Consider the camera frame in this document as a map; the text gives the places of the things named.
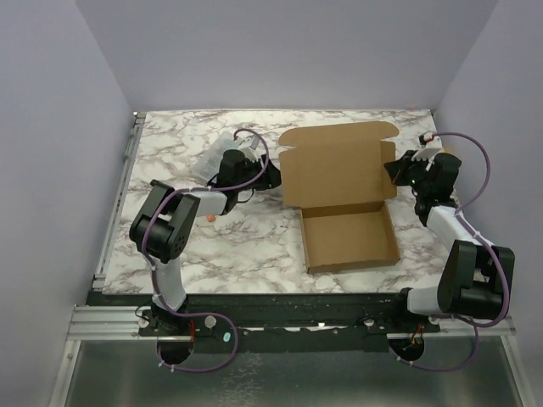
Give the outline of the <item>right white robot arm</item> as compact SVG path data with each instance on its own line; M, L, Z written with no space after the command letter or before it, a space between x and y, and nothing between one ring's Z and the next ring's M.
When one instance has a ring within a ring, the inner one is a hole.
M449 153L423 159L422 153L409 150L383 167L393 185L411 189L417 217L449 254L437 286L404 291L406 302L389 312L391 325L408 332L427 315L495 326L509 309L514 252L484 238L452 198L461 160Z

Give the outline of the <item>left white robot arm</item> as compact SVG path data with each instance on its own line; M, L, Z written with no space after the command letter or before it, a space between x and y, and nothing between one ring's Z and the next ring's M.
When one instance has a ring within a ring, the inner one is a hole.
M227 215L242 201L242 192L280 187L280 170L267 154L251 157L240 149L222 154L219 167L202 187L176 190L152 180L151 190L131 224L129 238L148 261L154 290L153 303L161 308L158 324L165 332L182 332L188 322L181 309L187 299L182 284L180 256L194 222L207 215Z

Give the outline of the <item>brown cardboard box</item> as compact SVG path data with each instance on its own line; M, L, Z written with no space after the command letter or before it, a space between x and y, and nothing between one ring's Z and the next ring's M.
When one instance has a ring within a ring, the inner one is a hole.
M283 202L299 210L308 273L395 265L400 250L384 166L398 128L385 121L294 128L278 139Z

